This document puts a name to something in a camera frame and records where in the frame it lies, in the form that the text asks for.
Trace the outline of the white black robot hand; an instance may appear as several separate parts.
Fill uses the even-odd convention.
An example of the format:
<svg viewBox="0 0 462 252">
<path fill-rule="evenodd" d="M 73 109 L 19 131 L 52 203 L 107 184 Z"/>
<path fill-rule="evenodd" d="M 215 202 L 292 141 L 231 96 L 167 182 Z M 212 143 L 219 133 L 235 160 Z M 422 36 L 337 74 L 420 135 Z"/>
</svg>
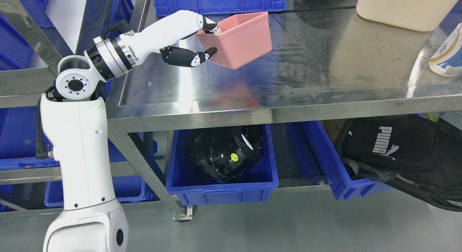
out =
<svg viewBox="0 0 462 252">
<path fill-rule="evenodd" d="M 213 20 L 189 10 L 179 10 L 152 23 L 141 32 L 120 35 L 119 45 L 127 50 L 126 57 L 136 65 L 142 64 L 150 53 L 160 53 L 169 65 L 197 67 L 216 52 L 211 47 L 202 52 L 173 46 L 180 40 L 203 30 L 207 34 L 220 34 L 221 28 Z"/>
</svg>

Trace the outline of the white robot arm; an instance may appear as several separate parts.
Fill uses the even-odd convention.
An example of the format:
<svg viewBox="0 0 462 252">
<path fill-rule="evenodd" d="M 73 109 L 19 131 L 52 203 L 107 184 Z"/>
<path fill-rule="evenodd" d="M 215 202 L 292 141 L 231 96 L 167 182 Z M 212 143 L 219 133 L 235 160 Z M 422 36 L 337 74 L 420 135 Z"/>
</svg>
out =
<svg viewBox="0 0 462 252">
<path fill-rule="evenodd" d="M 55 94 L 42 94 L 40 116 L 53 157 L 60 163 L 63 212 L 49 226 L 44 252 L 125 252 L 129 227 L 114 194 L 108 126 L 102 97 L 90 100 L 99 82 L 128 73 L 139 64 L 123 40 L 94 39 L 93 52 L 66 56 L 58 64 Z"/>
</svg>

